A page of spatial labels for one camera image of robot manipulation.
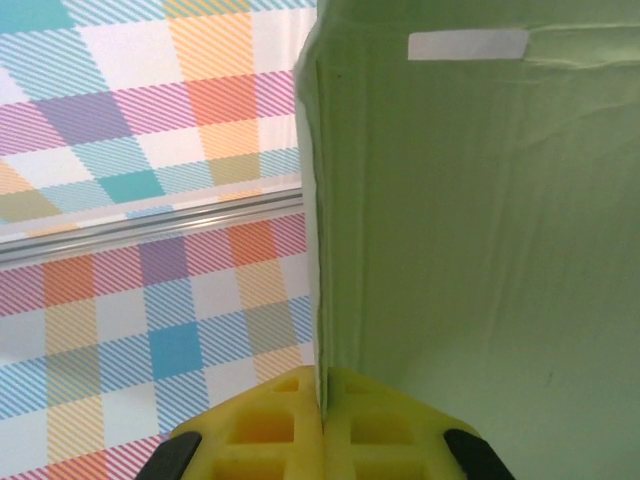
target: plaid wallpaper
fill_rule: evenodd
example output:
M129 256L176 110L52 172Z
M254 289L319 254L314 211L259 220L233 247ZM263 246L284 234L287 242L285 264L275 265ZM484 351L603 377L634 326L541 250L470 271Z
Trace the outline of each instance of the plaid wallpaper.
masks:
M0 240L297 186L314 21L315 0L0 1Z
M173 427L313 362L302 215L0 271L0 478L131 479Z

